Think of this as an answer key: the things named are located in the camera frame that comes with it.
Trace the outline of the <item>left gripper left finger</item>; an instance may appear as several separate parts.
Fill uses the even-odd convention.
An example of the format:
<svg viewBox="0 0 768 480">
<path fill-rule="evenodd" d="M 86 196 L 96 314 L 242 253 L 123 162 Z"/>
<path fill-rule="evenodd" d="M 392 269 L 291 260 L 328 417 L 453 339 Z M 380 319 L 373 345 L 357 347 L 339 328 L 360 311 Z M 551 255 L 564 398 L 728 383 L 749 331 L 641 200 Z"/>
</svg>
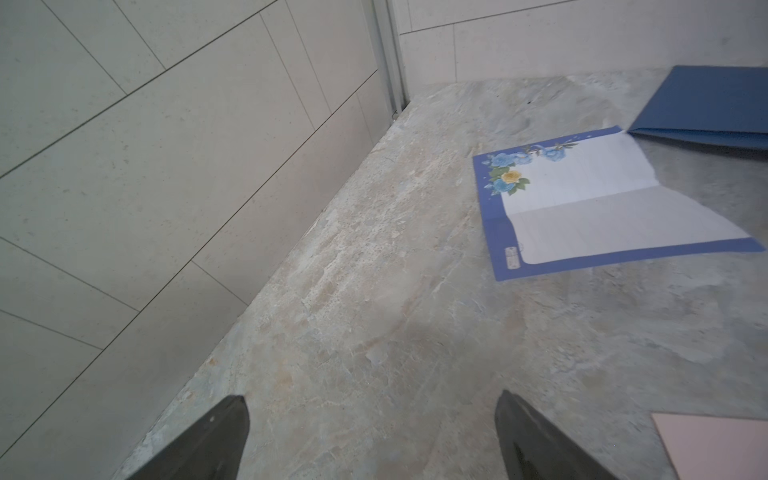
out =
<svg viewBox="0 0 768 480">
<path fill-rule="evenodd" d="M 235 479 L 249 429 L 245 397 L 229 395 L 134 472 L 130 479 Z"/>
</svg>

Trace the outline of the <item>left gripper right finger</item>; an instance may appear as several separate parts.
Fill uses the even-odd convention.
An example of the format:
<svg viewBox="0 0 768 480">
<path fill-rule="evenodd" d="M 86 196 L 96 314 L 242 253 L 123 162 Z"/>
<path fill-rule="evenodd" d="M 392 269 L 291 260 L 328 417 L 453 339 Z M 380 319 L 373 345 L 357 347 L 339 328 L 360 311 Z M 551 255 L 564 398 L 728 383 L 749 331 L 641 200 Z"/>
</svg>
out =
<svg viewBox="0 0 768 480">
<path fill-rule="evenodd" d="M 616 476 L 523 397 L 504 390 L 494 422 L 510 479 L 610 479 Z"/>
</svg>

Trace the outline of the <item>pink envelope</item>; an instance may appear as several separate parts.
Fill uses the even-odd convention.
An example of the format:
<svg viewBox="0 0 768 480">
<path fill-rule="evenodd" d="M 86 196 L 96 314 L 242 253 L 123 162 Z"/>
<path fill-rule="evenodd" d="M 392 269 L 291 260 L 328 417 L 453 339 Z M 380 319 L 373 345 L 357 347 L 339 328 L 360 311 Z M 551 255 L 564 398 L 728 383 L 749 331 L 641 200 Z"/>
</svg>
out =
<svg viewBox="0 0 768 480">
<path fill-rule="evenodd" d="M 765 420 L 671 413 L 651 417 L 678 478 L 767 478 Z"/>
</svg>

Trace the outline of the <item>navy blue envelope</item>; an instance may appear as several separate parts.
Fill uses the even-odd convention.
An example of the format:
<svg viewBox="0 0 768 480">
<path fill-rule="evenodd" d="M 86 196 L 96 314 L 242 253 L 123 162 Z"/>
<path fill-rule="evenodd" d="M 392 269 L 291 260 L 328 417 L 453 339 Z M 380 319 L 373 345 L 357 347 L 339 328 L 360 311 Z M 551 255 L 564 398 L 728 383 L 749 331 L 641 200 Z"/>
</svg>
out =
<svg viewBox="0 0 768 480">
<path fill-rule="evenodd" d="M 696 144 L 765 151 L 767 69 L 675 66 L 629 131 Z"/>
</svg>

